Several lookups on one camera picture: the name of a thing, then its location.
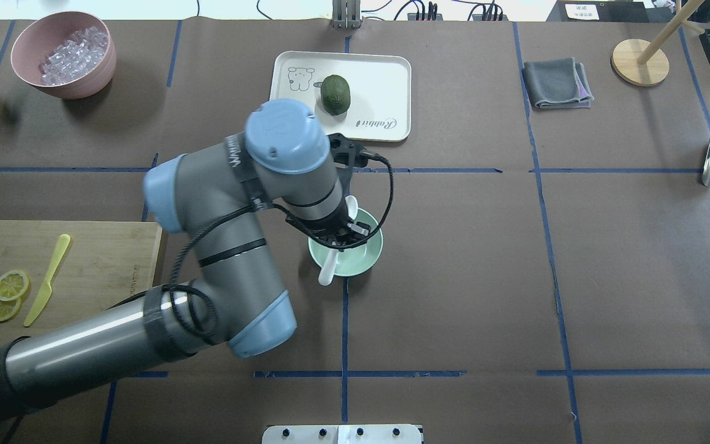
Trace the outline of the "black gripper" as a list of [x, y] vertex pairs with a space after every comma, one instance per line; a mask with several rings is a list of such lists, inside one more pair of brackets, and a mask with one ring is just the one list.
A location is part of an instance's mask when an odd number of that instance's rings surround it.
[[332, 153], [332, 171], [336, 173], [336, 179], [324, 199], [315, 205], [296, 205], [287, 201], [285, 221], [319, 244], [336, 247], [344, 245], [347, 249], [353, 245], [362, 245], [364, 239], [373, 233], [373, 224], [357, 221], [357, 217], [350, 216], [346, 204], [353, 169], [366, 166], [367, 159], [362, 153], [364, 146], [360, 142], [342, 134], [329, 134], [328, 141]]

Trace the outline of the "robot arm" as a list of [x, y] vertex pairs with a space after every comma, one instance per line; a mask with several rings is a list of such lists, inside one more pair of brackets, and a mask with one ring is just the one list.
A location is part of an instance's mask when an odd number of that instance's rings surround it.
[[296, 318], [256, 214], [276, 208], [324, 247], [358, 247], [377, 231], [348, 215], [345, 190], [371, 159], [304, 103], [273, 99], [240, 134], [151, 169], [147, 208], [189, 237], [169, 283], [0, 346], [0, 426], [209, 346], [248, 358], [287, 341]]

